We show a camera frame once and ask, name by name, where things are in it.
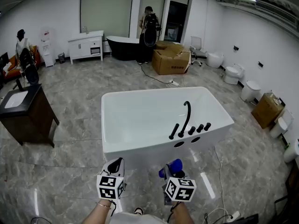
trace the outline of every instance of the marble floor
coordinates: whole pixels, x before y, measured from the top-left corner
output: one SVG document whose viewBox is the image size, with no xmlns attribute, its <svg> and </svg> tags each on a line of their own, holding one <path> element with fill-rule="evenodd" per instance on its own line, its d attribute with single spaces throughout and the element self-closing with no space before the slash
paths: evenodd
<svg viewBox="0 0 299 224">
<path fill-rule="evenodd" d="M 234 119 L 226 138 L 215 145 L 222 163 L 223 197 L 227 211 L 242 217 L 259 214 L 260 223 L 274 214 L 274 201 L 286 194 L 290 167 L 283 161 L 284 145 L 262 130 L 250 114 L 253 106 L 240 98 L 241 87 L 222 81 L 221 69 L 193 65 L 185 75 L 158 76 L 150 64 L 147 74 L 164 82 L 173 78 L 181 86 L 204 86 Z M 101 97 L 107 92 L 159 89 L 168 86 L 144 76 L 134 61 L 122 62 L 106 56 L 99 60 L 69 61 L 39 70 L 40 83 L 60 120 L 54 143 L 20 146 L 0 125 L 0 220 L 4 224 L 28 224 L 40 216 L 53 224 L 79 224 L 98 200 L 96 175 L 104 164 L 101 140 Z M 9 82 L 0 97 L 11 90 Z M 220 164 L 214 147 L 183 159 L 185 170 L 196 180 L 197 191 L 187 206 L 195 223 L 204 214 L 223 207 L 219 179 Z M 124 211 L 136 206 L 148 214 L 167 219 L 158 171 L 126 170 L 127 188 L 121 197 Z M 211 198 L 200 176 L 205 172 L 215 193 Z M 209 216 L 214 222 L 223 215 Z"/>
</svg>

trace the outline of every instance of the power strip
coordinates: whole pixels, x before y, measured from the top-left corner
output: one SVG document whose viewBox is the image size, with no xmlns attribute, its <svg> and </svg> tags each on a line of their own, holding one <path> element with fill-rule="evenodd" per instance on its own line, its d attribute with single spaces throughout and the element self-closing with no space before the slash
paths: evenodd
<svg viewBox="0 0 299 224">
<path fill-rule="evenodd" d="M 233 216 L 232 219 L 231 219 L 231 218 L 228 218 L 228 219 L 226 220 L 227 223 L 229 223 L 229 222 L 233 222 L 233 221 L 235 221 L 238 217 L 240 217 L 240 213 L 239 213 L 239 211 L 236 211 L 232 216 Z"/>
<path fill-rule="evenodd" d="M 175 86 L 179 86 L 179 83 L 173 81 L 173 79 L 171 79 L 171 80 L 169 81 L 169 83 L 172 83 L 172 84 L 175 85 Z"/>
</svg>

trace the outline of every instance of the door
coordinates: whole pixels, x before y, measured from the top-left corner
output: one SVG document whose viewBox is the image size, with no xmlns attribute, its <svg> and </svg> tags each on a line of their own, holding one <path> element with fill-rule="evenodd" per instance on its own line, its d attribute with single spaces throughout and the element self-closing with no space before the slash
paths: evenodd
<svg viewBox="0 0 299 224">
<path fill-rule="evenodd" d="M 164 41 L 181 42 L 187 4 L 170 1 Z"/>
<path fill-rule="evenodd" d="M 87 42 L 80 42 L 80 53 L 81 56 L 90 56 L 90 43 Z"/>
<path fill-rule="evenodd" d="M 70 56 L 76 58 L 81 56 L 80 44 L 78 41 L 70 43 Z"/>
</svg>

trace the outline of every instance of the white bathtub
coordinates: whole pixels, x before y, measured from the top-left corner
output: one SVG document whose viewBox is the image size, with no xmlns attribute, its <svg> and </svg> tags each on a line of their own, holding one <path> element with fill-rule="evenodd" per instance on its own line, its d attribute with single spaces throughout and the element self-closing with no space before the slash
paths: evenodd
<svg viewBox="0 0 299 224">
<path fill-rule="evenodd" d="M 178 137 L 191 104 L 191 117 L 184 132 Z M 192 126 L 211 123 L 208 131 L 195 131 Z M 176 123 L 179 128 L 170 140 Z M 223 139 L 234 123 L 229 114 L 204 87 L 124 91 L 107 93 L 102 97 L 103 152 L 108 160 L 122 157 L 126 168 L 163 165 L 182 158 L 192 151 L 213 146 Z"/>
</svg>

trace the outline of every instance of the white vanity cabinet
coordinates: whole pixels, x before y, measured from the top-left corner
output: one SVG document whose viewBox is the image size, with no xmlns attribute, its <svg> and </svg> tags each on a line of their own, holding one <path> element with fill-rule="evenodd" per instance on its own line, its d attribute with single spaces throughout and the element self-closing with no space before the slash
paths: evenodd
<svg viewBox="0 0 299 224">
<path fill-rule="evenodd" d="M 68 42 L 71 64 L 75 59 L 94 56 L 100 56 L 103 61 L 103 34 L 104 31 L 89 32 L 88 34 L 80 33 L 70 39 Z"/>
</svg>

